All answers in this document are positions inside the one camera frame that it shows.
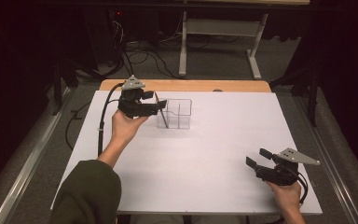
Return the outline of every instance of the white desk leg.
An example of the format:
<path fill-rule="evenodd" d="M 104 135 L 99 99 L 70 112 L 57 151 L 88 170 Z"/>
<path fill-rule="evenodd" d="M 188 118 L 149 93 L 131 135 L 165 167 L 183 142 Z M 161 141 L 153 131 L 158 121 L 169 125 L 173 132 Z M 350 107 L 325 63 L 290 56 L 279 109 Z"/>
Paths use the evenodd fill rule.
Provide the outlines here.
<path fill-rule="evenodd" d="M 187 12 L 183 12 L 183 23 L 182 23 L 182 47 L 180 50 L 180 61 L 179 61 L 179 76 L 184 77 L 186 75 L 187 66 Z"/>
<path fill-rule="evenodd" d="M 247 50 L 249 64 L 251 65 L 254 79 L 261 79 L 260 71 L 258 70 L 257 62 L 255 61 L 255 53 L 256 53 L 258 45 L 260 43 L 261 35 L 263 34 L 264 27 L 266 26 L 266 21 L 267 21 L 268 16 L 269 16 L 269 14 L 263 14 L 260 24 L 257 27 L 257 32 L 255 34 L 255 42 L 254 42 L 253 48 Z"/>

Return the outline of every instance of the white tabletop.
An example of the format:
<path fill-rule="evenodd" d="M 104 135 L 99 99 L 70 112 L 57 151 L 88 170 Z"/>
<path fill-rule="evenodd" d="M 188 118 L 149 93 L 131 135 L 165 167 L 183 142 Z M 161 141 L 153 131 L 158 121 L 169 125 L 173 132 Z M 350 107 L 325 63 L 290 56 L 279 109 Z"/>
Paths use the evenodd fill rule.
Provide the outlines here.
<path fill-rule="evenodd" d="M 62 181 L 79 161 L 97 157 L 98 126 L 108 91 L 96 91 Z M 111 99 L 117 99 L 114 92 Z M 119 212 L 276 214 L 273 194 L 245 164 L 246 156 L 270 168 L 259 149 L 296 149 L 278 99 L 270 92 L 162 91 L 159 98 L 191 99 L 189 130 L 158 129 L 157 117 L 141 126 L 114 170 L 122 181 Z M 103 144 L 110 138 L 106 112 Z M 303 165 L 299 166 L 308 180 Z M 310 185 L 303 214 L 322 210 Z"/>

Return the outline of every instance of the hand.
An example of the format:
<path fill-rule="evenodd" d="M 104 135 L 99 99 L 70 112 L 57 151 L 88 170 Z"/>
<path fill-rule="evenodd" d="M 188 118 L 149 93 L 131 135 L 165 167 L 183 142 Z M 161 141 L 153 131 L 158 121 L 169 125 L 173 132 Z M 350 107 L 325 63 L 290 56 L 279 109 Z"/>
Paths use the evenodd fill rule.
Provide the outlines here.
<path fill-rule="evenodd" d="M 300 213 L 301 186 L 298 182 L 291 186 L 278 186 L 265 181 L 274 191 L 275 202 L 282 212 L 286 223 L 305 223 Z"/>
<path fill-rule="evenodd" d="M 98 160 L 114 167 L 121 152 L 147 119 L 148 117 L 129 119 L 121 110 L 117 110 L 112 117 L 112 137 Z"/>

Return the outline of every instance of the divided acrylic organizer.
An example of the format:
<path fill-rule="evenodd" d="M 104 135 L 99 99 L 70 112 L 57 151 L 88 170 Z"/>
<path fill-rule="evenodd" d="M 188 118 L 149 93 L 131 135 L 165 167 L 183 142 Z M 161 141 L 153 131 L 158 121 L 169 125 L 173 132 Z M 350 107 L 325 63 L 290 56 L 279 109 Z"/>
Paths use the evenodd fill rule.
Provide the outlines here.
<path fill-rule="evenodd" d="M 189 99 L 160 99 L 167 100 L 167 105 L 157 115 L 157 127 L 160 129 L 190 129 L 191 100 Z"/>

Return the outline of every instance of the gray floor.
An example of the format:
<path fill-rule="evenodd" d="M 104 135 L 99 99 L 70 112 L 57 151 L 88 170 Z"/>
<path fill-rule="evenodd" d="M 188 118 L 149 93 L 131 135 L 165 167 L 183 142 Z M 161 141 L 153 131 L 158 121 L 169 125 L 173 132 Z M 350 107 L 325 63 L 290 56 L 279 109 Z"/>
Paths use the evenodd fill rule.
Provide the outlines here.
<path fill-rule="evenodd" d="M 223 42 L 230 40 L 218 37 L 218 41 L 212 41 L 202 49 L 202 40 L 190 40 L 189 45 L 193 49 L 188 50 L 187 78 L 189 79 L 252 79 L 249 64 L 245 58 L 245 46 L 251 43 L 249 40 L 235 42 Z M 176 42 L 169 42 L 159 48 L 153 48 L 165 61 L 167 67 L 173 74 L 177 74 L 179 62 L 179 46 Z M 283 75 L 287 64 L 296 49 L 298 41 L 287 41 L 281 43 L 278 39 L 263 40 L 256 54 L 261 75 L 266 81 L 274 80 Z M 155 60 L 149 55 L 143 62 L 144 51 L 137 51 L 132 55 L 134 74 L 142 78 L 168 78 L 157 69 Z M 158 67 L 168 74 L 161 61 Z M 126 78 L 126 69 L 120 70 L 112 77 Z M 72 97 L 68 104 L 62 109 L 62 116 L 54 129 L 48 143 L 45 146 L 43 157 L 34 170 L 31 181 L 20 195 L 21 199 L 12 210 L 12 216 L 8 223 L 48 223 L 50 215 L 49 207 L 52 203 L 56 188 L 66 163 L 71 155 L 71 150 L 65 143 L 65 130 L 69 120 L 73 116 L 71 110 L 78 110 L 88 102 L 93 93 L 98 89 L 99 83 L 92 80 L 80 80 L 77 89 L 71 90 Z M 358 214 L 358 161 L 351 153 L 345 138 L 331 115 L 323 94 L 319 91 L 317 105 L 317 128 L 311 128 L 304 117 L 303 102 L 307 99 L 292 97 L 289 87 L 280 87 L 277 92 L 283 114 L 286 117 L 291 133 L 295 139 L 298 150 L 319 160 L 331 159 L 333 166 L 307 167 L 311 184 L 315 189 L 318 200 L 324 213 L 320 216 L 307 216 L 307 223 L 358 223 L 358 219 L 351 217 Z M 13 155 L 7 167 L 0 175 L 0 206 L 6 198 L 10 188 L 16 180 L 23 164 L 41 136 L 45 132 L 53 117 L 50 115 L 52 104 L 49 105 L 45 114 L 36 123 L 32 131 Z M 78 113 L 84 118 L 87 108 Z M 83 119 L 72 121 L 68 129 L 68 139 L 71 145 L 76 141 Z M 251 217 L 251 223 L 262 223 L 273 221 L 277 217 Z"/>

